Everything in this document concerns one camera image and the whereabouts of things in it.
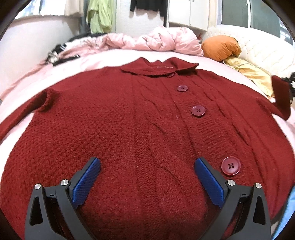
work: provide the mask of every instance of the pink comforter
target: pink comforter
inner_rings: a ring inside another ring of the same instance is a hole
[[[81,57],[96,54],[109,49],[134,49],[145,51],[174,51],[177,53],[203,56],[203,50],[197,36],[187,27],[157,27],[149,35],[132,38],[123,33],[109,33],[96,38],[77,39],[67,43],[66,49],[58,55],[58,59],[74,55]],[[3,100],[24,78],[35,74],[47,63],[40,62],[34,69],[11,84],[1,95]]]

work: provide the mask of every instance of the red button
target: red button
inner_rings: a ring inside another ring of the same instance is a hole
[[[224,174],[234,176],[241,170],[241,162],[235,157],[227,157],[223,160],[221,169]]]
[[[202,117],[205,114],[205,112],[206,112],[206,109],[201,105],[194,106],[191,109],[191,113],[197,117]]]
[[[188,90],[188,87],[186,85],[180,85],[177,87],[177,91],[179,92],[185,92],[186,90]]]

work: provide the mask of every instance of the yellow cloth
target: yellow cloth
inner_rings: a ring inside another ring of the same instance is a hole
[[[110,33],[113,29],[113,0],[90,0],[86,17],[91,33]]]
[[[271,75],[266,70],[234,56],[225,59],[224,63],[251,79],[268,98],[274,97]]]

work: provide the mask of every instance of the white headboard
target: white headboard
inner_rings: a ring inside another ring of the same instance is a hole
[[[203,39],[216,35],[235,38],[242,49],[240,58],[272,75],[290,77],[295,72],[295,47],[276,36],[253,28],[222,25],[208,28]]]

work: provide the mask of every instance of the white wall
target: white wall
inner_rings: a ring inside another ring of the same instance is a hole
[[[13,21],[0,41],[0,93],[45,59],[56,44],[78,34],[76,18],[32,16]]]
[[[208,27],[217,27],[218,1],[219,0],[209,0]]]
[[[115,33],[116,32],[116,11],[117,11],[117,0],[113,0],[113,30],[112,30],[112,33]]]
[[[116,32],[138,37],[150,33],[155,27],[163,26],[159,12],[135,9],[130,11],[131,0],[117,0]]]

